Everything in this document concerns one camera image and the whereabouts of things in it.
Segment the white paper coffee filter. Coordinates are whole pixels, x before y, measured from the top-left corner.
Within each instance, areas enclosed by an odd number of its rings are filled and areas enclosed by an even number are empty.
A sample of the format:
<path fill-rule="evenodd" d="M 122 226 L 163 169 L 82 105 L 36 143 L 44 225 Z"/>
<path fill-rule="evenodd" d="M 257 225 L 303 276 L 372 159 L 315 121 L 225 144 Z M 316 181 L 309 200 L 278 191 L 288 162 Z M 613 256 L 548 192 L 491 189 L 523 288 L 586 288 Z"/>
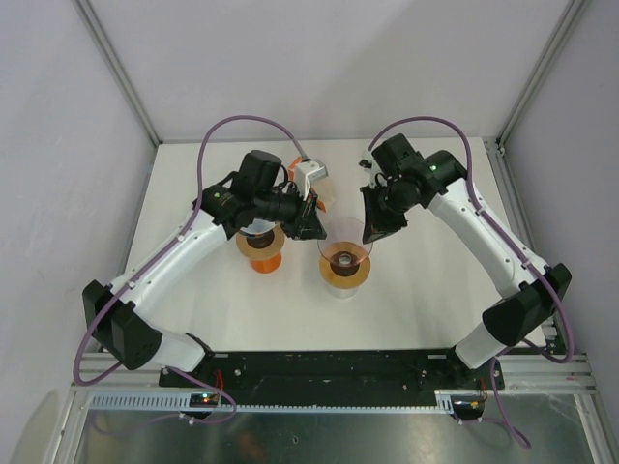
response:
<path fill-rule="evenodd" d="M 252 221 L 251 224 L 249 224 L 248 226 L 242 227 L 241 229 L 248 228 L 251 230 L 269 230 L 269 229 L 273 230 L 276 226 L 277 224 L 275 222 L 256 218 Z"/>

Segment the clear glass carafe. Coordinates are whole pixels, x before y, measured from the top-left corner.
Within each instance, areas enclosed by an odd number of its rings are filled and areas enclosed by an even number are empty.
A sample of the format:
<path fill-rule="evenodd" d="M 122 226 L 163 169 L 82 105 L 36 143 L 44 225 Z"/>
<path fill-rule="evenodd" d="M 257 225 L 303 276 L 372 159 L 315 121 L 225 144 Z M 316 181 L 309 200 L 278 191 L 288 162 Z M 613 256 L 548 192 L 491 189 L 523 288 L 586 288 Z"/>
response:
<path fill-rule="evenodd" d="M 327 291 L 334 298 L 344 301 L 344 300 L 349 300 L 351 298 L 354 298 L 357 295 L 359 288 L 353 287 L 353 288 L 342 289 L 342 288 L 338 288 L 332 285 L 328 285 Z"/>

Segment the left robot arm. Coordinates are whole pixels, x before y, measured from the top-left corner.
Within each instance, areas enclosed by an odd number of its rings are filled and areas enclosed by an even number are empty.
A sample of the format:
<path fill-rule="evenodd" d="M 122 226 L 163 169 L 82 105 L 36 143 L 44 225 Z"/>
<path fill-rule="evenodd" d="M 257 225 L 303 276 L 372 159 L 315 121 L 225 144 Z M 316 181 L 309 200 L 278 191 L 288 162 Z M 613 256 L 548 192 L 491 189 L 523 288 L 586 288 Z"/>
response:
<path fill-rule="evenodd" d="M 245 154 L 238 170 L 199 191 L 185 221 L 136 269 L 107 285 L 93 280 L 84 288 L 92 336 L 128 370 L 158 363 L 180 369 L 193 386 L 207 384 L 214 364 L 204 345 L 191 334 L 154 324 L 153 310 L 199 261 L 256 222 L 277 225 L 292 240 L 325 238 L 312 185 L 327 175 L 318 159 L 303 159 L 287 170 L 270 153 Z"/>

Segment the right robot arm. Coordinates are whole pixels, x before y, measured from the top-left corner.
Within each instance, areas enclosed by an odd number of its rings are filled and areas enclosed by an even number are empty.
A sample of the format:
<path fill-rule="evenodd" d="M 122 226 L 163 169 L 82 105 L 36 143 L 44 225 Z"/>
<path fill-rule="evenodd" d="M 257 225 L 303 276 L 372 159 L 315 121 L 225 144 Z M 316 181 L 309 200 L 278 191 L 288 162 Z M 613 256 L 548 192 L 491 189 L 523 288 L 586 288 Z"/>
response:
<path fill-rule="evenodd" d="M 406 213 L 420 206 L 442 220 L 483 266 L 500 296 L 481 322 L 453 349 L 448 380 L 468 388 L 481 366 L 522 342 L 557 310 L 572 280 L 563 264 L 550 266 L 505 228 L 465 167 L 448 151 L 428 157 L 403 134 L 371 143 L 361 166 L 369 183 L 364 197 L 363 241 L 371 244 L 406 227 Z"/>

